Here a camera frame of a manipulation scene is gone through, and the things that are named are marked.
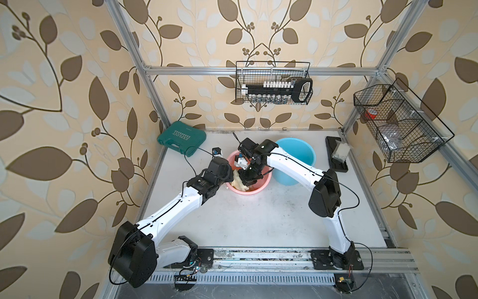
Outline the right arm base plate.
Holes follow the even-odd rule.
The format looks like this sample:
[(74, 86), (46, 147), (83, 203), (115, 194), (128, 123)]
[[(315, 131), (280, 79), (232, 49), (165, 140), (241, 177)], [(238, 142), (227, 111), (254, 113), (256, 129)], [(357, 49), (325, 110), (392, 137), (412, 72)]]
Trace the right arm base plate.
[(363, 270), (365, 269), (359, 252), (355, 249), (340, 254), (332, 249), (311, 250), (314, 270)]

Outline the blue plastic bucket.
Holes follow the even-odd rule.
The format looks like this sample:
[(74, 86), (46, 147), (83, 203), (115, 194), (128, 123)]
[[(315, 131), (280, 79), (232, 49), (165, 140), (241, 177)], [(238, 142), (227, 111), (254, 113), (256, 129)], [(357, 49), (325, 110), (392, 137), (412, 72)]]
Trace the blue plastic bucket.
[[(316, 162), (315, 151), (313, 150), (312, 146), (305, 141), (297, 138), (282, 138), (277, 140), (276, 143), (279, 145), (279, 147), (294, 156), (296, 159), (310, 166), (314, 166)], [(273, 178), (284, 186), (294, 186), (295, 184), (298, 184), (296, 180), (282, 171), (274, 170), (272, 173)]]

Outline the pink plastic bucket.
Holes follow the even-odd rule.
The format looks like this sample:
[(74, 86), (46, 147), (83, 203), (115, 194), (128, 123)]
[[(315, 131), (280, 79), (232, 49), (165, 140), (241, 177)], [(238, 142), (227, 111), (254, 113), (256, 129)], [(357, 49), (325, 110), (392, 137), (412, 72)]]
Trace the pink plastic bucket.
[[(236, 157), (236, 155), (239, 155), (239, 154), (240, 154), (240, 152), (238, 150), (236, 150), (233, 153), (231, 153), (229, 155), (229, 157), (227, 158), (227, 160), (229, 162), (229, 165), (231, 166), (231, 168), (233, 170), (239, 169), (239, 167), (236, 167), (234, 165), (235, 157)], [(237, 190), (230, 183), (225, 183), (225, 185), (233, 193), (236, 193), (236, 194), (239, 194), (239, 195), (242, 195), (242, 196), (252, 196), (252, 195), (255, 195), (255, 194), (258, 194), (258, 193), (262, 192), (267, 187), (269, 182), (271, 181), (271, 178), (272, 178), (271, 168), (269, 168), (268, 166), (265, 167), (263, 169), (263, 174), (264, 174), (264, 177), (259, 179), (257, 181), (257, 183), (255, 183), (254, 185), (250, 186), (250, 189), (247, 190), (247, 191)]]

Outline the yellow cloth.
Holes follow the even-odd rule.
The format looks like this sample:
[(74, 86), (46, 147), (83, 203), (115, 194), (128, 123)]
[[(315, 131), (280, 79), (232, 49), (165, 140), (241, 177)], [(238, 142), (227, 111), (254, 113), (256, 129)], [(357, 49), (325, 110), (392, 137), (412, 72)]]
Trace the yellow cloth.
[(234, 176), (234, 179), (230, 184), (234, 189), (236, 189), (238, 191), (241, 191), (241, 192), (247, 192), (247, 191), (250, 190), (250, 188), (248, 186), (245, 186), (242, 183), (242, 180), (240, 179), (239, 172), (238, 172), (237, 169), (234, 169), (233, 176)]

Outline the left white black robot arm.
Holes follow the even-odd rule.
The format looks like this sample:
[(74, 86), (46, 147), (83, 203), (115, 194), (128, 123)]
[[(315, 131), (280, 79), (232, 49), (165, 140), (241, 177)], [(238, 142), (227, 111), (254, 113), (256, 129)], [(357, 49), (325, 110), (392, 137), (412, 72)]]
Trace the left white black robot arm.
[(185, 182), (182, 191), (162, 209), (136, 224), (126, 221), (119, 227), (108, 258), (110, 269), (138, 288), (158, 267), (198, 266), (196, 243), (186, 236), (167, 243), (163, 239), (188, 214), (215, 196), (224, 183), (233, 180), (229, 162), (221, 157), (212, 158), (208, 168)]

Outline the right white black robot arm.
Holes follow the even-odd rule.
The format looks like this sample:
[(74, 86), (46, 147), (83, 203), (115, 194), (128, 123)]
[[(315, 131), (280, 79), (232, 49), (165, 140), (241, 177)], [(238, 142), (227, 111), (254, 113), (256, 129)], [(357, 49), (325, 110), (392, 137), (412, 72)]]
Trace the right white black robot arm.
[(323, 218), (329, 238), (329, 256), (326, 263), (336, 269), (348, 268), (353, 262), (356, 247), (347, 237), (342, 225), (339, 212), (341, 189), (336, 172), (332, 169), (316, 169), (296, 159), (268, 139), (257, 144), (246, 138), (240, 142), (238, 150), (248, 161), (248, 166), (239, 170), (243, 185), (256, 183), (263, 177), (263, 169), (267, 166), (287, 174), (310, 190), (308, 206), (315, 215)]

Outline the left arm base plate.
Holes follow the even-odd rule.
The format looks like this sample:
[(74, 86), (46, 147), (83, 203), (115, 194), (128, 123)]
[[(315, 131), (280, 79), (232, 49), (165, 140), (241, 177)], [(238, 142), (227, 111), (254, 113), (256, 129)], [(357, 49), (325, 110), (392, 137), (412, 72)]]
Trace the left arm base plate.
[(165, 269), (189, 269), (199, 267), (200, 270), (211, 269), (214, 263), (214, 249), (197, 249), (191, 252), (184, 262), (167, 265)]

